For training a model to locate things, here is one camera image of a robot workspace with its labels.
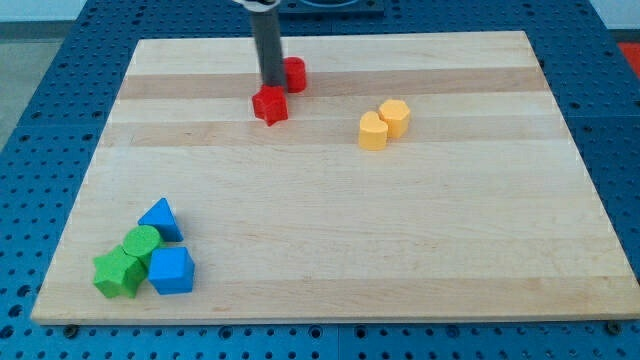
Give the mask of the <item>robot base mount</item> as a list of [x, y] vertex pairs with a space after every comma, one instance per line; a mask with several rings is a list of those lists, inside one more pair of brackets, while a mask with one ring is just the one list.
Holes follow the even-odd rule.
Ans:
[[282, 0], [279, 12], [299, 14], [383, 14], [384, 0]]

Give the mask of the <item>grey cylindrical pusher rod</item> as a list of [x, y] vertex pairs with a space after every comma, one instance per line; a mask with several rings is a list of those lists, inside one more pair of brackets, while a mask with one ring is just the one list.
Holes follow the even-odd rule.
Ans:
[[278, 0], [249, 1], [248, 11], [263, 84], [285, 88], [279, 4]]

